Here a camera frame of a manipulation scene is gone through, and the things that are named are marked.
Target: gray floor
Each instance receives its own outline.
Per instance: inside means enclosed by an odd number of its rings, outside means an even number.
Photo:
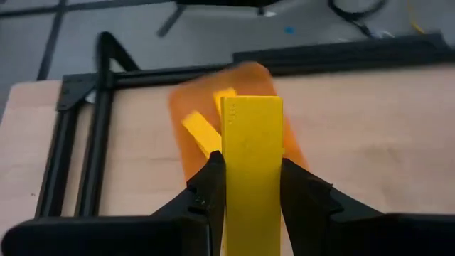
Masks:
[[[96,0],[68,0],[67,4]],[[0,12],[54,6],[58,0],[6,0]],[[455,45],[455,1],[412,0],[419,24],[440,30]],[[241,50],[362,40],[364,37],[327,7],[326,0],[287,0],[258,17],[253,9],[189,8],[165,38],[156,31],[171,15],[173,3],[90,11],[71,11],[63,17],[49,79],[94,70],[95,39],[110,31],[143,69],[226,63]],[[0,115],[11,84],[34,80],[53,22],[53,14],[0,19]],[[413,34],[405,0],[390,0],[366,23],[378,34]],[[292,27],[293,33],[287,33]]]

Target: yellow block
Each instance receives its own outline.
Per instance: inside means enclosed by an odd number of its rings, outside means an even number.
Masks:
[[[279,256],[283,104],[276,96],[224,97],[228,256]]]
[[[218,114],[221,116],[221,98],[222,97],[235,97],[237,96],[237,92],[229,87],[226,90],[220,90],[215,93],[213,93],[213,99],[215,100],[216,104],[216,110],[218,111]]]
[[[190,113],[182,124],[193,135],[207,159],[213,151],[221,151],[221,136],[199,112]]]

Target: black metal frame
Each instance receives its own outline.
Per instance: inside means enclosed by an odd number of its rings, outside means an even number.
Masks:
[[[453,63],[455,51],[444,44],[440,35],[430,35],[238,53],[234,59],[257,60],[273,75],[297,75]],[[212,153],[209,162],[188,181],[187,188],[179,196],[152,216],[95,216],[100,202],[114,92],[185,82],[235,64],[144,71],[107,32],[101,33],[97,39],[96,60],[96,74],[63,78],[36,219],[8,231],[2,243],[4,254],[62,255],[65,252],[66,255],[91,255],[113,250],[118,250],[118,254],[139,254],[140,250],[172,252],[171,255],[218,254],[225,203],[224,161],[219,152]],[[110,70],[111,60],[116,60],[126,72],[113,73]],[[76,217],[60,218],[78,112],[85,96],[92,91],[96,92],[96,100],[87,138]],[[282,164],[281,183],[282,212],[295,255],[359,255],[362,252],[379,255],[379,252],[384,253],[388,249],[381,247],[381,243],[408,248],[416,242],[420,242],[420,247],[413,248],[419,248],[415,252],[422,254],[433,245],[449,249],[448,244],[455,238],[454,216],[380,213],[342,194],[287,159]],[[422,243],[429,237],[428,234],[432,235],[431,243]],[[444,238],[445,235],[452,235],[452,239]],[[403,241],[401,244],[391,239],[399,240],[399,237]],[[110,242],[99,242],[102,238]],[[177,239],[179,246],[173,249],[171,243],[175,241],[166,242],[164,238]],[[112,247],[112,241],[118,246]]]
[[[63,2],[65,5],[65,11],[86,11],[95,9],[107,9],[107,8],[118,8],[128,6],[140,6],[144,4],[160,4],[166,3],[173,0],[99,0],[88,3],[77,3],[77,4],[66,4],[66,0]],[[58,12],[61,1],[54,6],[42,6],[42,7],[29,7],[18,10],[0,11],[0,18],[10,18],[19,16],[30,16],[40,14],[54,14]]]

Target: wooden board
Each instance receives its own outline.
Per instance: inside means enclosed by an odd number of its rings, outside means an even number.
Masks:
[[[439,66],[276,78],[274,86],[314,174],[378,210],[455,213],[454,81],[455,68]],[[33,217],[59,87],[11,90],[0,126],[0,233]],[[174,88],[116,95],[101,214],[150,214],[184,187],[167,111]],[[79,118],[64,215],[74,211],[90,113]]]

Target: yellow cable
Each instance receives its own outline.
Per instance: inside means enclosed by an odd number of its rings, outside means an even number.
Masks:
[[[415,21],[415,18],[414,18],[414,9],[412,8],[412,5],[411,5],[411,1],[410,0],[406,0],[407,4],[407,12],[409,14],[409,22],[411,23],[411,26],[419,33],[425,33],[425,31],[419,26],[417,25],[417,22]]]

